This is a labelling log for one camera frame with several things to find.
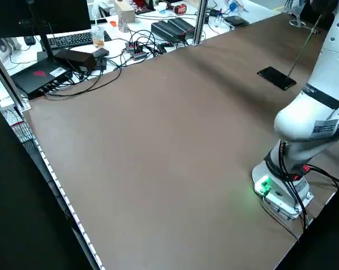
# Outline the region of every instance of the blue object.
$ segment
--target blue object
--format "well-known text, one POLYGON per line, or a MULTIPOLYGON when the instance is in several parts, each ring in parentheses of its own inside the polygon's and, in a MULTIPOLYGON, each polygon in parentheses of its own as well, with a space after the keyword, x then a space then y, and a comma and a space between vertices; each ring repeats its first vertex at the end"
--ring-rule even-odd
POLYGON ((232 11, 234 11, 236 8, 237 8, 237 4, 236 4, 235 2, 232 2, 232 3, 230 4, 230 11, 232 12, 232 11))

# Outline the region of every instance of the robotic arm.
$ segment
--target robotic arm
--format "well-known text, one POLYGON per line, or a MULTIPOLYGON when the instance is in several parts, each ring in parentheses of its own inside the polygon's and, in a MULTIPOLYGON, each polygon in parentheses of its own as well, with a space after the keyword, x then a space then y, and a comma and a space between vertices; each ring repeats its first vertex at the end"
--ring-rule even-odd
MULTIPOLYGON (((311 3, 319 13, 329 4, 333 1, 311 3)), ((311 77, 275 118, 275 131, 286 143, 279 141, 252 171, 256 193, 292 219, 302 212, 301 204, 306 207, 313 198, 305 164, 339 140, 339 2, 335 14, 311 77)))

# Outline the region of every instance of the brown table surface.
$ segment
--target brown table surface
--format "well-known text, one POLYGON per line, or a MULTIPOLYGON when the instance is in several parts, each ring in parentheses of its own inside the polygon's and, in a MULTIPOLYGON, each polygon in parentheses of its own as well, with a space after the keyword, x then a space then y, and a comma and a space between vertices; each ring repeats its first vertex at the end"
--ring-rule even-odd
MULTIPOLYGON (((26 117, 106 269, 273 269, 292 246, 250 177, 324 39, 313 37, 292 75, 298 85, 282 92, 256 72, 291 67, 309 32, 288 20, 130 66, 89 94, 31 102, 26 117)), ((339 144, 314 164, 339 177, 339 144)), ((323 205, 334 189, 319 175, 309 182, 311 204, 323 205)))

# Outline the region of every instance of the black keyboard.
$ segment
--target black keyboard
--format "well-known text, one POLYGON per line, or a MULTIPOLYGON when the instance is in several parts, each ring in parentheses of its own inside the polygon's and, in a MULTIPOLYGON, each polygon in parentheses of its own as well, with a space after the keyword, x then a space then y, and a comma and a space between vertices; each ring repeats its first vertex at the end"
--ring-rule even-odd
MULTIPOLYGON (((111 40, 111 37, 109 37, 106 31, 104 31, 104 41, 106 42, 110 40, 111 40)), ((72 47, 78 47, 82 45, 93 44, 91 32, 74 34, 74 35, 65 35, 63 37, 57 37, 57 38, 48 38, 48 41, 50 43, 52 50, 59 50, 59 49, 64 49, 64 48, 72 48, 72 47)))

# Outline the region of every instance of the bottle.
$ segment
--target bottle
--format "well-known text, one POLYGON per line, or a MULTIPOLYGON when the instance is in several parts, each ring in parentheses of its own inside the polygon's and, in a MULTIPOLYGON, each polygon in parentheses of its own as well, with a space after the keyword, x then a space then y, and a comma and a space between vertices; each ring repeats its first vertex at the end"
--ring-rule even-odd
POLYGON ((222 9, 217 14, 217 17, 215 18, 215 27, 219 27, 222 22, 222 9))

